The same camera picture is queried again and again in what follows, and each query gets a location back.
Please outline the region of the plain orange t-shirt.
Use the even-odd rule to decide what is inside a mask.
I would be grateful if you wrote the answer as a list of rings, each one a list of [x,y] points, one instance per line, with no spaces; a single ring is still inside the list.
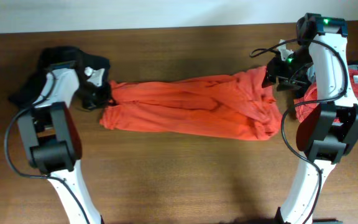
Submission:
[[[268,140],[279,132],[282,115],[272,88],[262,88],[265,72],[257,67],[177,82],[111,81],[116,104],[104,109],[99,123],[106,129]]]

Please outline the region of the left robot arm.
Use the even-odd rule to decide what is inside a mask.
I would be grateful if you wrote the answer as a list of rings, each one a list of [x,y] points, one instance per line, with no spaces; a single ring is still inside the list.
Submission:
[[[83,148],[69,107],[79,90],[107,86],[109,65],[53,63],[42,69],[45,83],[39,96],[16,116],[25,155],[38,174],[29,179],[47,180],[56,191],[70,223],[102,224],[81,171]]]

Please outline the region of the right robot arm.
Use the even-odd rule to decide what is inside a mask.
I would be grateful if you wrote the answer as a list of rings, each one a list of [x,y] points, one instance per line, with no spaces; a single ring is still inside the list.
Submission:
[[[298,170],[272,223],[313,223],[328,175],[358,140],[358,100],[346,63],[347,36],[344,19],[307,13],[296,23],[297,51],[285,55],[278,45],[269,48],[275,56],[267,65],[264,88],[277,84],[279,91],[299,89],[307,81],[299,76],[313,67],[318,94],[315,100],[289,107],[316,106],[298,127],[296,148],[290,149],[300,160]]]

